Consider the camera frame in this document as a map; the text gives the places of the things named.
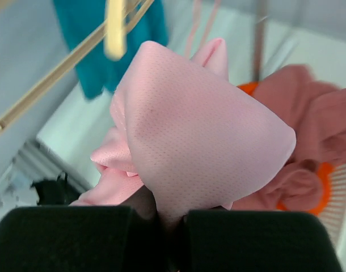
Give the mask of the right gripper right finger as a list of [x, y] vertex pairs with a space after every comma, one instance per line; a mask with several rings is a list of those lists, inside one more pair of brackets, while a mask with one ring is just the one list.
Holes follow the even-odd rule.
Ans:
[[342, 271], [319, 219], [304, 212], [191, 211], [183, 271]]

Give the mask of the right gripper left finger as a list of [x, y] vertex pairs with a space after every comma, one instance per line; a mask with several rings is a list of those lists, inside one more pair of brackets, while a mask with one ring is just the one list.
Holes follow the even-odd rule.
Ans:
[[157, 221], [130, 207], [24, 207], [0, 222], [0, 271], [166, 269]]

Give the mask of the dusty rose t shirt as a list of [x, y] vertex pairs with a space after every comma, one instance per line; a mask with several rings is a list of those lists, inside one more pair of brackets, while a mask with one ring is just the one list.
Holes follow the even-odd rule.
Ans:
[[346, 164], [346, 88], [316, 80], [306, 65], [287, 65], [241, 89], [293, 128], [297, 144], [272, 181], [232, 208], [317, 214], [327, 202], [328, 175]]

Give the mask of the light pink t shirt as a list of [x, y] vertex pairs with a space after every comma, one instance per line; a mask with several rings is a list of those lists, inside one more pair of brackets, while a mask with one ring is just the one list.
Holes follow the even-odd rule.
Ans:
[[144, 42], [112, 98], [114, 121], [91, 155], [101, 177], [75, 204], [119, 205], [142, 187], [164, 226], [267, 185], [296, 146], [294, 130], [229, 83], [227, 47], [214, 39], [191, 59]]

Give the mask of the teal t shirt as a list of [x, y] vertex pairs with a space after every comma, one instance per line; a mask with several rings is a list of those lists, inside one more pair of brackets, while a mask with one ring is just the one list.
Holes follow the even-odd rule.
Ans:
[[103, 40], [75, 67], [85, 98], [114, 92], [140, 45], [168, 44], [162, 1], [54, 1], [63, 37], [70, 50], [98, 28]]

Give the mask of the orange t shirt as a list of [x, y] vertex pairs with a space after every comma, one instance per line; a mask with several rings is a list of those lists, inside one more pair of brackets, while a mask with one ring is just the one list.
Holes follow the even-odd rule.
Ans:
[[286, 210], [313, 213], [322, 204], [326, 187], [320, 173], [330, 168], [328, 139], [335, 132], [333, 96], [337, 88], [309, 78], [262, 80], [253, 97], [273, 110], [297, 136], [293, 155], [262, 189], [235, 201], [234, 210]]

